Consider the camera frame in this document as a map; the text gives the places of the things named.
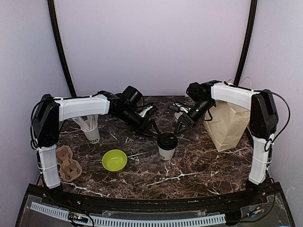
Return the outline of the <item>black plastic cup lid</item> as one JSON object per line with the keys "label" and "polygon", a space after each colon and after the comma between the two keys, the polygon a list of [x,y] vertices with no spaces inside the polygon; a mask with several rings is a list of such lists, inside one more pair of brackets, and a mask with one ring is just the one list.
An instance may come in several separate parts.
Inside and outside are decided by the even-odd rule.
{"label": "black plastic cup lid", "polygon": [[158,147],[163,150],[172,150],[175,149],[178,145],[178,139],[175,134],[166,132],[162,133],[157,138]]}

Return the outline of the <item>brown paper takeout bag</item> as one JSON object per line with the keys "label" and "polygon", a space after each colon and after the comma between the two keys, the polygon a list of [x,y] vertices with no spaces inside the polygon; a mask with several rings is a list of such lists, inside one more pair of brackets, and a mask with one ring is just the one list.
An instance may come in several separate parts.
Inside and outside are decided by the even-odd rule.
{"label": "brown paper takeout bag", "polygon": [[206,111],[204,127],[217,151],[234,148],[239,143],[250,121],[254,94],[231,83],[218,82],[211,86],[210,95],[215,105]]}

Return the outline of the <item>brown cardboard cup carrier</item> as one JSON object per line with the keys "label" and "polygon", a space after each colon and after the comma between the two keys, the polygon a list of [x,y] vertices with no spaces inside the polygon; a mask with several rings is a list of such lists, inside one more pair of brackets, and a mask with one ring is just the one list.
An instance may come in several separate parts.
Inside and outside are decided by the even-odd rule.
{"label": "brown cardboard cup carrier", "polygon": [[82,174],[79,162],[73,159],[73,152],[69,146],[61,146],[56,150],[60,176],[65,182],[72,182]]}

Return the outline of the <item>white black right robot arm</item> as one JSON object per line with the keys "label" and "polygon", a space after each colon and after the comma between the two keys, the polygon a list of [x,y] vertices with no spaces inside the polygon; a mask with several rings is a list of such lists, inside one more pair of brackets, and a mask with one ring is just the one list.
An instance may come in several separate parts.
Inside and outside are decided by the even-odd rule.
{"label": "white black right robot arm", "polygon": [[278,123],[272,92],[268,89],[258,91],[211,80],[201,84],[189,84],[186,94],[195,104],[178,118],[175,135],[192,129],[217,101],[237,105],[250,112],[249,129],[253,139],[253,156],[249,181],[255,185],[263,183],[272,161],[272,145]]}

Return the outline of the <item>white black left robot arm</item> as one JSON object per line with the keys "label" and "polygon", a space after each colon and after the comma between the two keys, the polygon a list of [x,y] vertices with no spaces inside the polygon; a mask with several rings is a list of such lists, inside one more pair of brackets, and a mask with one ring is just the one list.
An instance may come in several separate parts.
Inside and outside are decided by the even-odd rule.
{"label": "white black left robot arm", "polygon": [[99,142],[100,137],[93,138],[99,131],[96,118],[103,115],[122,120],[131,131],[140,136],[159,136],[156,122],[150,119],[153,105],[138,107],[142,94],[128,86],[124,92],[112,94],[99,91],[94,95],[81,97],[42,96],[34,106],[30,116],[30,145],[37,151],[38,168],[43,177],[45,187],[51,189],[48,198],[56,206],[63,206],[67,196],[57,187],[61,184],[57,167],[56,150],[61,135],[79,133],[83,127],[74,122],[75,119],[93,121],[93,128],[86,129],[90,143]]}

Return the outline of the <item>white scalloped ceramic bowl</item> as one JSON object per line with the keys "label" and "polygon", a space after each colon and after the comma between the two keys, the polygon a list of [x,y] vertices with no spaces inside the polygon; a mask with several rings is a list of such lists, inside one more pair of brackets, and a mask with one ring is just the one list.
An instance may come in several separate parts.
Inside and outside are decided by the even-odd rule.
{"label": "white scalloped ceramic bowl", "polygon": [[188,113],[189,110],[190,110],[190,108],[188,108],[188,107],[180,106],[180,107],[179,107],[179,112],[175,112],[175,113],[174,113],[175,121],[177,122],[178,119],[179,119],[179,117],[180,117],[183,113]]}

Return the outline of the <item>lime green bowl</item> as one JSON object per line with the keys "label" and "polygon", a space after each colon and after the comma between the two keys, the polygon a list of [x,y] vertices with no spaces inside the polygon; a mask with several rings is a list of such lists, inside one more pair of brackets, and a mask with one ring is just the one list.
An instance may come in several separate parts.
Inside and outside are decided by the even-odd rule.
{"label": "lime green bowl", "polygon": [[102,166],[110,172],[120,172],[127,164],[127,155],[118,149],[106,152],[102,157]]}

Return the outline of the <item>white cup holding straws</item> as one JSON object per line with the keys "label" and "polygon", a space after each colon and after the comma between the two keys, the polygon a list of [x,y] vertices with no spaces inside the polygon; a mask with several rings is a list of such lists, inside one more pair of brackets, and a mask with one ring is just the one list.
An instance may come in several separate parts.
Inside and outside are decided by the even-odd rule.
{"label": "white cup holding straws", "polygon": [[98,127],[95,127],[90,131],[83,131],[83,133],[91,144],[96,144],[100,140]]}

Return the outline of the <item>bundle of white wrapped straws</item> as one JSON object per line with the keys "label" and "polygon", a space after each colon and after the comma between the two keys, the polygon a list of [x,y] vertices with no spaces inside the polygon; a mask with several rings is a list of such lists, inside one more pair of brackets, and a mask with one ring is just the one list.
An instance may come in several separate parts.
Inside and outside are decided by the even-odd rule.
{"label": "bundle of white wrapped straws", "polygon": [[91,131],[94,130],[98,126],[98,115],[88,115],[87,119],[84,120],[83,117],[75,117],[72,118],[74,122],[76,122],[83,131]]}

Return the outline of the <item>black front table rail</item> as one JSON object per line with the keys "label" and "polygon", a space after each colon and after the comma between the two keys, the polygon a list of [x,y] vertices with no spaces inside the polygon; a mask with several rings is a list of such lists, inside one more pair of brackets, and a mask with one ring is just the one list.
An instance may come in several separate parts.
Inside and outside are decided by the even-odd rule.
{"label": "black front table rail", "polygon": [[131,200],[82,195],[65,192],[63,189],[49,193],[47,189],[29,184],[23,198],[20,212],[30,206],[30,199],[37,199],[47,205],[67,208],[71,211],[101,213],[105,210],[142,213],[169,213],[206,210],[208,213],[226,213],[238,217],[246,206],[247,192],[233,192],[222,195],[171,200]]}

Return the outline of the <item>black corner frame post right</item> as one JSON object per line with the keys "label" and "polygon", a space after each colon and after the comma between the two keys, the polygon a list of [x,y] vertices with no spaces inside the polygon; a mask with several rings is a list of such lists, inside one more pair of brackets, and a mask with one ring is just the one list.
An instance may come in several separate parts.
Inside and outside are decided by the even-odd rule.
{"label": "black corner frame post right", "polygon": [[242,77],[242,73],[244,70],[246,58],[248,55],[249,47],[250,47],[250,41],[252,37],[252,32],[253,32],[253,27],[254,27],[254,21],[255,21],[255,16],[257,12],[257,5],[258,1],[257,0],[251,0],[250,1],[250,10],[249,10],[249,16],[248,16],[248,22],[247,22],[247,27],[246,27],[246,32],[244,36],[244,41],[243,41],[243,47],[239,59],[239,64],[236,70],[235,78],[233,83],[235,85],[239,85]]}

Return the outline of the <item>black corner frame post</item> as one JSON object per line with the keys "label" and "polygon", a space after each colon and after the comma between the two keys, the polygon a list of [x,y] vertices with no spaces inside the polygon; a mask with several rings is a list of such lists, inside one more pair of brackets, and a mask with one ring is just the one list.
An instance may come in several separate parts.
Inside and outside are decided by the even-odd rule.
{"label": "black corner frame post", "polygon": [[257,5],[258,1],[257,0],[251,0],[250,1],[250,10],[249,10],[249,16],[248,16],[248,22],[247,22],[247,27],[246,27],[246,32],[244,36],[244,41],[243,41],[243,47],[239,59],[239,64],[236,70],[235,78],[233,83],[235,85],[239,85],[242,77],[242,73],[244,70],[246,58],[248,55],[249,47],[250,47],[250,41],[252,37],[252,32],[253,32],[253,27],[254,27],[254,21],[255,21],[255,16],[257,12]]}
{"label": "black corner frame post", "polygon": [[62,39],[61,39],[61,35],[60,35],[60,29],[59,29],[56,9],[55,9],[55,1],[48,0],[47,5],[48,5],[49,17],[50,17],[52,31],[53,31],[53,37],[55,40],[55,45],[56,45],[57,53],[58,53],[59,60],[61,63],[65,82],[67,84],[70,95],[72,97],[75,97],[77,94],[76,94],[76,90],[75,90],[75,87],[74,87],[74,84],[72,81],[72,77],[71,77],[71,73],[69,70],[68,62],[66,60],[65,52],[63,49],[63,44],[62,44]]}

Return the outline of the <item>black corner frame post left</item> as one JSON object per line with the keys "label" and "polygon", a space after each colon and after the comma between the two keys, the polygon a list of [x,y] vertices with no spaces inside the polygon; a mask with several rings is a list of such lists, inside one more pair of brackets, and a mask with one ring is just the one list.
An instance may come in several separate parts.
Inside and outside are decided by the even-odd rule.
{"label": "black corner frame post left", "polygon": [[69,70],[68,62],[66,60],[65,52],[63,49],[63,44],[62,44],[62,39],[61,39],[61,35],[60,35],[60,29],[59,29],[56,9],[55,9],[55,1],[48,0],[47,5],[48,5],[49,17],[50,17],[52,31],[53,31],[53,37],[55,40],[55,45],[56,45],[57,53],[58,53],[59,60],[61,63],[65,82],[67,84],[70,95],[72,97],[75,97],[77,94],[76,94],[76,90],[75,90],[75,87],[74,87],[74,84],[72,81],[72,77],[71,77],[71,73]]}

